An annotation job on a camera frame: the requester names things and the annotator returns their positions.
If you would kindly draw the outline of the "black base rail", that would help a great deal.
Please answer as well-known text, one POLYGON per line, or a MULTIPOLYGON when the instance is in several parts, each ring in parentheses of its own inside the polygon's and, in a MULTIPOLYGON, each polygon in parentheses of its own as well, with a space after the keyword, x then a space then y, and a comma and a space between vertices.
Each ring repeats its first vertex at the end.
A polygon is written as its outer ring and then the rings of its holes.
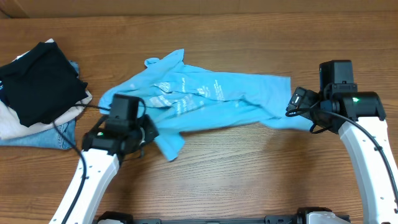
POLYGON ((302 207, 293 215, 266 215, 264 218, 206 218, 162 220, 159 218, 135 219, 131 214, 104 212, 92 224, 303 224, 351 223, 349 215, 336 215, 326 207, 302 207))

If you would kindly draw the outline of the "folded blue denim jeans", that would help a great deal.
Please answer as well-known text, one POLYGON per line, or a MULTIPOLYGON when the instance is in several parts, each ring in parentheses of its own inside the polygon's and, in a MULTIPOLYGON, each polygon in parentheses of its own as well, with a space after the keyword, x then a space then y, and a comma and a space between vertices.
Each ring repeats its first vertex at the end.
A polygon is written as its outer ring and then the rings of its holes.
MULTIPOLYGON (((75 64, 71 63, 73 68, 78 73, 75 64)), ((86 98, 80 100, 74 106, 80 106, 81 102, 90 101, 92 96, 88 95, 86 98)), ((1 82, 1 102, 6 106, 9 106, 7 98, 4 94, 4 86, 1 82)), ((56 124, 55 120, 49 124, 53 125, 52 129, 43 131, 37 134, 31 134, 25 137, 1 140, 2 146, 29 146, 29 147, 44 147, 54 149, 68 149, 71 146, 72 141, 75 139, 75 119, 64 124, 56 124)))

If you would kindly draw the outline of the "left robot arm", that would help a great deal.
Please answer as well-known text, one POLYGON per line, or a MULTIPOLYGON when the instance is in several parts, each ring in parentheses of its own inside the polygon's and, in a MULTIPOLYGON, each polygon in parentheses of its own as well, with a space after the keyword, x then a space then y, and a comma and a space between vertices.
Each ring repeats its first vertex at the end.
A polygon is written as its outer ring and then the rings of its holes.
POLYGON ((92 223, 103 195, 126 155, 152 142, 158 131, 144 100, 115 94, 106 114, 83 136, 75 174, 51 223, 92 223))

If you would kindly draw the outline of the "folded black garment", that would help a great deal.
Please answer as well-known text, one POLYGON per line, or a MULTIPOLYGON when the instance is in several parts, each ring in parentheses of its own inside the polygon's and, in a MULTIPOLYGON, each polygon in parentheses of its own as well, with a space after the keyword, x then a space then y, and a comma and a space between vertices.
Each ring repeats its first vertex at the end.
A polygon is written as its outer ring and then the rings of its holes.
POLYGON ((87 83, 56 42, 40 42, 19 59, 1 67, 9 106, 21 125, 49 124, 86 98, 87 83))

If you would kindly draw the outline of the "light blue printed t-shirt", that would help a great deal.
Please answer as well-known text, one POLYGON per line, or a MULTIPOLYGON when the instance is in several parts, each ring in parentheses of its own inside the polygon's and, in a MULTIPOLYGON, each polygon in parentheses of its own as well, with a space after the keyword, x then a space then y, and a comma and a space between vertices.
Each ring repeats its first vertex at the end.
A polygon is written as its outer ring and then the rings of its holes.
POLYGON ((312 122, 285 115, 291 97, 289 77, 213 72, 187 65, 184 51, 162 59, 148 58, 146 69, 108 90, 99 100, 101 112, 115 94, 142 98, 159 135, 155 143, 168 161, 178 157, 182 132, 262 123, 273 129, 308 131, 312 122))

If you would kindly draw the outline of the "folded cream white garment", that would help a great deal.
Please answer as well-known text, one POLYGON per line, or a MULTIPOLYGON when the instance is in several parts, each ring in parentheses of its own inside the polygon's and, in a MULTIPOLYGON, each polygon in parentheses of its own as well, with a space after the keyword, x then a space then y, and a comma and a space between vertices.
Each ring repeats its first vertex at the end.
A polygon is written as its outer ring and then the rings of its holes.
MULTIPOLYGON (((82 106, 74 106, 55 120, 56 124, 64 124, 75 119, 83 112, 82 106)), ((35 123, 30 127, 21 125, 17 113, 1 102, 1 140, 25 137, 52 129, 52 124, 35 123)))

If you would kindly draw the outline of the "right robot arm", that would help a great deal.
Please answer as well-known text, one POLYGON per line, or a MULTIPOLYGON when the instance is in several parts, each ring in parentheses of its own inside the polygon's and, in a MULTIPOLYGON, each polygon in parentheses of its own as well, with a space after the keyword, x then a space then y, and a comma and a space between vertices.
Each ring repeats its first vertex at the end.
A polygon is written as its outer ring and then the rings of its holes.
POLYGON ((353 165, 364 222, 397 223, 397 165, 379 95, 358 90, 350 60, 323 62, 319 74, 320 90, 296 88, 285 115, 312 121, 312 134, 318 126, 339 135, 353 165))

